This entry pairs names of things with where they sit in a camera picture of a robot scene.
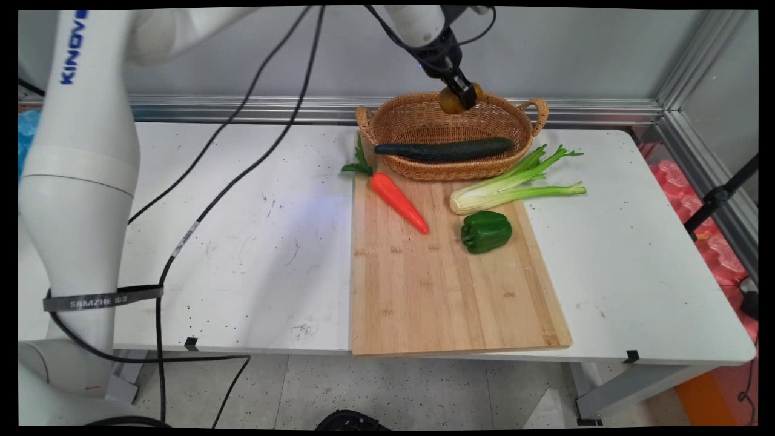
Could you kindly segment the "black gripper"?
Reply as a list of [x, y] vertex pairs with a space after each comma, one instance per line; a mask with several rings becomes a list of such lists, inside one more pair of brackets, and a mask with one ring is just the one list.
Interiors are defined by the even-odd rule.
[[467, 111], [477, 104], [478, 85], [470, 82], [460, 69], [462, 50], [450, 27], [445, 27], [430, 44], [418, 47], [417, 58], [426, 76], [453, 80], [453, 111]]

